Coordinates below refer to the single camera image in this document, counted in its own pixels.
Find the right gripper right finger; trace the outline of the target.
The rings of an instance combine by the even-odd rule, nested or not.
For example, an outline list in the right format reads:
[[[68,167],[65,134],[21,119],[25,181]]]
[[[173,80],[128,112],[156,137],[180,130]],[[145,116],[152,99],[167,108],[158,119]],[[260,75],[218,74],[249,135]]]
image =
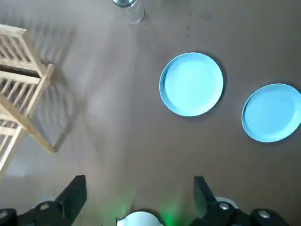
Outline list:
[[[277,212],[269,209],[254,209],[247,214],[231,202],[219,201],[204,177],[193,180],[193,200],[198,213],[191,226],[287,226],[288,223]]]

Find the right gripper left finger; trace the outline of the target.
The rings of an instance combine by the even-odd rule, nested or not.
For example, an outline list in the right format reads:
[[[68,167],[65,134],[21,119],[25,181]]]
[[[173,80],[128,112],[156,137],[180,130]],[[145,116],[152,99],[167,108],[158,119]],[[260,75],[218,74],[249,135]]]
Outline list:
[[[29,211],[0,210],[2,226],[71,226],[87,201],[86,176],[77,175],[53,200],[44,201]]]

